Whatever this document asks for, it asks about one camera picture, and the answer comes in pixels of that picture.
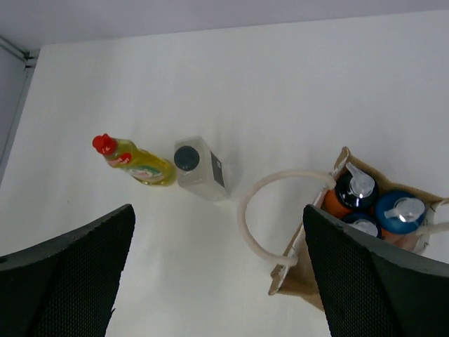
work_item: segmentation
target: red bottle cap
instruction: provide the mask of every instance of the red bottle cap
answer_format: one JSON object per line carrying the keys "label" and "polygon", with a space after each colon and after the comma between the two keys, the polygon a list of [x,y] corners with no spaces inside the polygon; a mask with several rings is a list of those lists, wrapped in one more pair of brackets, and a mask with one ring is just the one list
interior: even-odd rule
{"label": "red bottle cap", "polygon": [[98,153],[101,153],[105,156],[113,154],[117,149],[117,141],[109,137],[107,133],[105,133],[103,136],[96,136],[92,140],[92,145],[98,151]]}

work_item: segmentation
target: bottle label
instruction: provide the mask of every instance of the bottle label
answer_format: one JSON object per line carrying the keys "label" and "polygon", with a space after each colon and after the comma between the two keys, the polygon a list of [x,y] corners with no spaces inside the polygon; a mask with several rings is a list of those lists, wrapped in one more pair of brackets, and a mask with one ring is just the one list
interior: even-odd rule
{"label": "bottle label", "polygon": [[126,170],[130,175],[139,180],[154,183],[162,178],[162,172],[148,165],[134,166]]}
{"label": "bottle label", "polygon": [[119,158],[117,158],[115,160],[107,161],[107,163],[109,164],[109,166],[115,167],[117,165],[129,164],[130,161],[131,161],[131,153],[126,152],[126,153],[123,153]]}
{"label": "bottle label", "polygon": [[[108,161],[107,163],[111,167],[116,167],[117,165],[126,165],[129,164],[130,162],[131,162],[131,153],[126,152],[123,153],[119,158]],[[160,170],[148,165],[132,166],[130,168],[123,167],[120,169],[125,170],[128,174],[130,174],[134,178],[148,181],[149,183],[155,183],[156,181],[162,179],[163,177],[162,172],[160,172]]]}
{"label": "bottle label", "polygon": [[210,156],[212,158],[213,178],[217,183],[225,187],[225,181],[223,180],[222,162],[218,160],[218,158],[212,152],[210,153]]}

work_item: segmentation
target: clear plastic container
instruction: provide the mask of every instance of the clear plastic container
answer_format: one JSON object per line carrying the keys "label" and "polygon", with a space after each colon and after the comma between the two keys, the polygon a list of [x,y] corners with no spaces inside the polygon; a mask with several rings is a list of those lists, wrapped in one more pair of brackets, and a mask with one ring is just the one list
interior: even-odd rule
{"label": "clear plastic container", "polygon": [[176,142],[174,162],[180,187],[209,201],[228,198],[223,164],[202,137]]}

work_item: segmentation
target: black lid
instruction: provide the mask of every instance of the black lid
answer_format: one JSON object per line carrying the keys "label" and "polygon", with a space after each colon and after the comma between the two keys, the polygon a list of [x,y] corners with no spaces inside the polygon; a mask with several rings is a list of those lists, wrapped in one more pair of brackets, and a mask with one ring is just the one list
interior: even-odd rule
{"label": "black lid", "polygon": [[199,164],[199,153],[192,146],[182,146],[175,152],[175,165],[183,171],[191,171]]}

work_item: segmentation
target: white table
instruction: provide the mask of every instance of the white table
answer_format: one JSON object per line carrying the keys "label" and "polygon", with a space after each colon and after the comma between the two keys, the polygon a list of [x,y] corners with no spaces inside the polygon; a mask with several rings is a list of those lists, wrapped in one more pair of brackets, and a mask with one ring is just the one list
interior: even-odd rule
{"label": "white table", "polygon": [[[0,255],[131,203],[108,336],[326,336],[317,309],[267,295],[273,266],[239,236],[239,197],[274,171],[328,171],[343,145],[448,196],[448,36],[440,11],[46,46],[0,189]],[[104,132],[165,157],[203,136],[234,172],[232,198],[136,183],[91,147]],[[282,252],[319,185],[262,191],[254,235]],[[448,239],[427,255],[448,262]]]}

